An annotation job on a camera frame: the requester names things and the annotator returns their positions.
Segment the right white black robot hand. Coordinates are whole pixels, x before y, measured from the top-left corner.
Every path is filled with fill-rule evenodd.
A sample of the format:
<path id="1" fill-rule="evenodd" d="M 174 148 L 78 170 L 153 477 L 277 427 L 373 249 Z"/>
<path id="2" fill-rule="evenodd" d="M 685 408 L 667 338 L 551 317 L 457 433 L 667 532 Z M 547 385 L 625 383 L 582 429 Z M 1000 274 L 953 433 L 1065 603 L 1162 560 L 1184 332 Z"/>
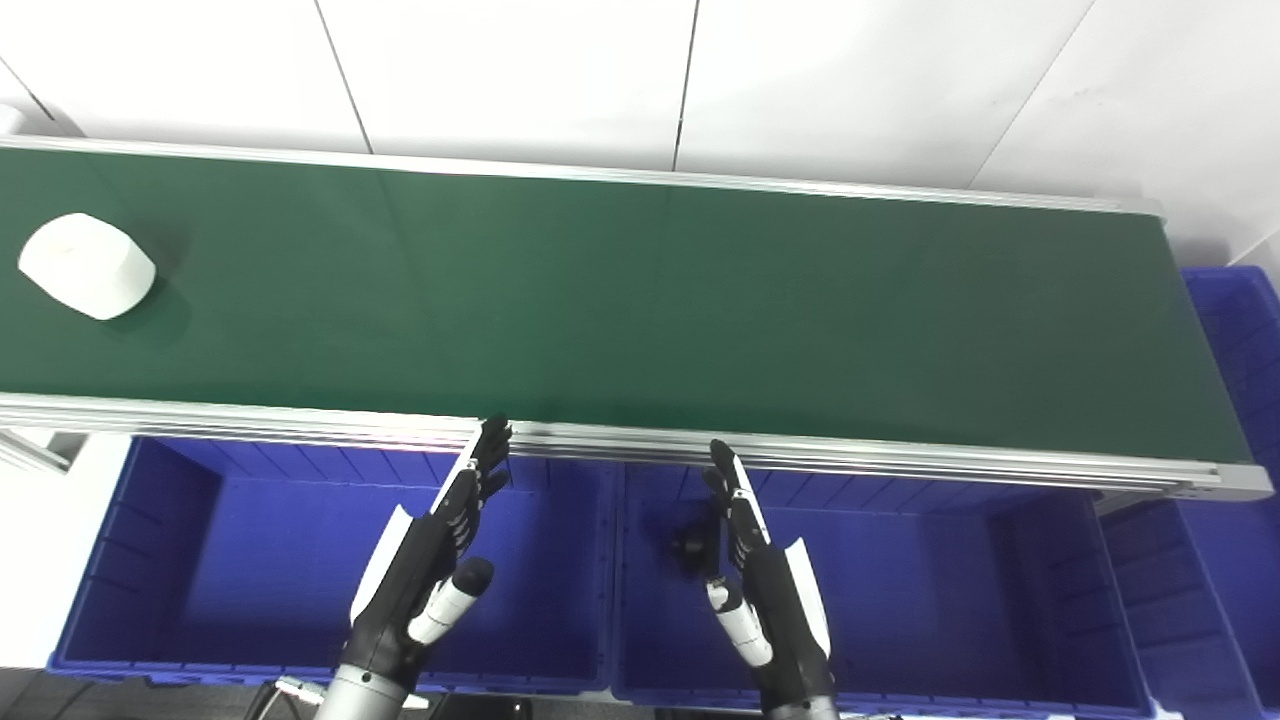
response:
<path id="1" fill-rule="evenodd" d="M 767 719 L 837 719 L 826 606 L 804 539 L 777 544 L 741 457 L 709 443 L 701 477 L 737 577 L 714 570 L 707 597 L 722 630 L 748 665 Z"/>

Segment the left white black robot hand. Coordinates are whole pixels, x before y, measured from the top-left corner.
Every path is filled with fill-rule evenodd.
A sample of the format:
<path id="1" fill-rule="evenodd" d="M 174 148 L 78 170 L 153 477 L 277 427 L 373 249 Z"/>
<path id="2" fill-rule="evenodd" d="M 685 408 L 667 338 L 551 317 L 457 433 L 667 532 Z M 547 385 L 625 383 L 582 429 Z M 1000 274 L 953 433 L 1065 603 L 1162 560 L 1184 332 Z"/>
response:
<path id="1" fill-rule="evenodd" d="M 509 480 L 512 429 L 503 414 L 472 433 L 420 516 L 397 510 L 388 530 L 398 539 L 379 583 L 352 619 L 340 667 L 413 692 L 434 644 L 492 584 L 484 557 L 467 557 L 486 502 Z"/>

